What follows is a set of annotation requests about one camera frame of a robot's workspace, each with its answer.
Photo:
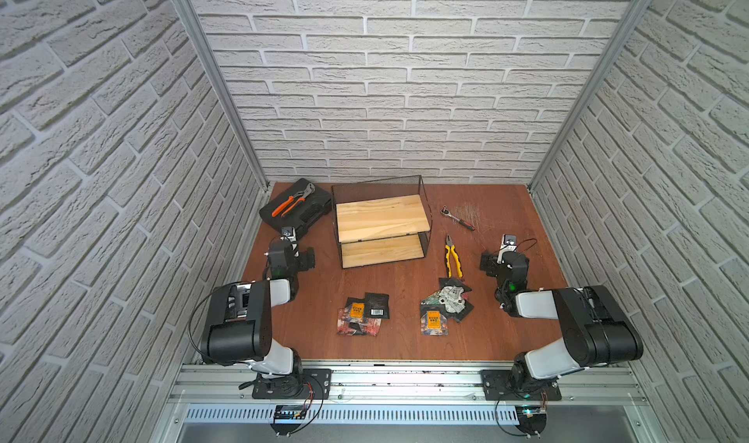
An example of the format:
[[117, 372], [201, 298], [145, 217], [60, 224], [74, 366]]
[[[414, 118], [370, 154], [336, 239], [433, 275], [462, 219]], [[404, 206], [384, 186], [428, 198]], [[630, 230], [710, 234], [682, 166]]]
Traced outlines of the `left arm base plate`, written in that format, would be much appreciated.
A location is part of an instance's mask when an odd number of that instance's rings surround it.
[[259, 376], [252, 391], [253, 399], [306, 399], [310, 394], [315, 400], [329, 398], [331, 369], [304, 369], [300, 374], [267, 379]]

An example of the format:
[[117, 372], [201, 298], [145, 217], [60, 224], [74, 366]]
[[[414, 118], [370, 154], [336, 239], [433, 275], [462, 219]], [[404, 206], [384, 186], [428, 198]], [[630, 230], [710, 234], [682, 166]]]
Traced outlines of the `green tea bag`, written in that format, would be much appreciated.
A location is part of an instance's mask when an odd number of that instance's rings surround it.
[[445, 301], [442, 299], [442, 292], [437, 291], [421, 301], [421, 306], [443, 306]]

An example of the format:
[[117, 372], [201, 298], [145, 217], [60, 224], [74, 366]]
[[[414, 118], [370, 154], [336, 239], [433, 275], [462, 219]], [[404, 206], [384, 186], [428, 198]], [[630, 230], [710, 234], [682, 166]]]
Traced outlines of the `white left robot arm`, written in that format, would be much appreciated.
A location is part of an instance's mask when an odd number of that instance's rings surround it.
[[315, 267], [312, 248], [288, 237], [269, 245], [260, 280], [234, 282], [210, 294], [199, 353], [208, 363], [247, 364], [265, 379], [302, 374], [298, 353], [273, 339], [272, 309], [298, 295], [298, 275]]

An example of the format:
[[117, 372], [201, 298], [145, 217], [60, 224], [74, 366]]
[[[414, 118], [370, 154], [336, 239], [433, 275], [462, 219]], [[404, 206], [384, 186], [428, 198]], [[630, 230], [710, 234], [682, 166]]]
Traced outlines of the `red tea bag shelf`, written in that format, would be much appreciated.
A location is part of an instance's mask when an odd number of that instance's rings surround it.
[[339, 318], [337, 320], [337, 333], [341, 336], [358, 336], [362, 334], [360, 323], [350, 321], [348, 318]]

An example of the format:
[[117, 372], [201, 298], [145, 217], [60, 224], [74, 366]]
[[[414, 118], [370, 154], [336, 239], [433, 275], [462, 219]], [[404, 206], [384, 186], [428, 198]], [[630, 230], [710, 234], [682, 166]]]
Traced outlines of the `black tea bag shelf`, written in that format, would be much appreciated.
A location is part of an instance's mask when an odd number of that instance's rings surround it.
[[365, 311], [366, 318], [388, 319], [389, 318], [389, 295], [382, 293], [365, 294]]

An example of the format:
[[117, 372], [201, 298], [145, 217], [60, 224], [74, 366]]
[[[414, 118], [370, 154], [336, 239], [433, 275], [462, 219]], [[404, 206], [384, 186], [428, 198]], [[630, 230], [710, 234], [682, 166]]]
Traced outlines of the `orange label tea bag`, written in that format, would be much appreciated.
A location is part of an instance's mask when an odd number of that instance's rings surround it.
[[419, 312], [423, 336], [447, 336], [449, 334], [448, 319], [441, 307], [424, 305], [419, 308]]
[[366, 303], [364, 299], [349, 297], [343, 309], [344, 320], [347, 322], [361, 322], [365, 319]]

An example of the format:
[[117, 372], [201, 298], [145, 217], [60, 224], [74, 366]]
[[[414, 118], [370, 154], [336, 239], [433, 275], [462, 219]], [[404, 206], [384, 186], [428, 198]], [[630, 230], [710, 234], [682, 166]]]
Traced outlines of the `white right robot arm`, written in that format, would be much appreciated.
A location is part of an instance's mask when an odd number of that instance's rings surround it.
[[643, 340], [603, 285], [551, 290], [528, 289], [529, 258], [518, 251], [482, 254], [480, 269], [497, 280], [495, 298], [512, 317], [552, 319], [562, 338], [519, 353], [507, 381], [515, 392], [530, 393], [560, 376], [589, 367], [642, 357]]

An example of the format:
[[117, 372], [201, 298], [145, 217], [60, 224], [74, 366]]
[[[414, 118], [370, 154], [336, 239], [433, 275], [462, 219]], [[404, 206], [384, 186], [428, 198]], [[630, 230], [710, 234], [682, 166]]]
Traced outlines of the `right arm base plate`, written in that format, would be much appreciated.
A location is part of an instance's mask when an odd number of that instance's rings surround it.
[[562, 400], [556, 380], [536, 380], [512, 370], [482, 370], [480, 377], [488, 401]]

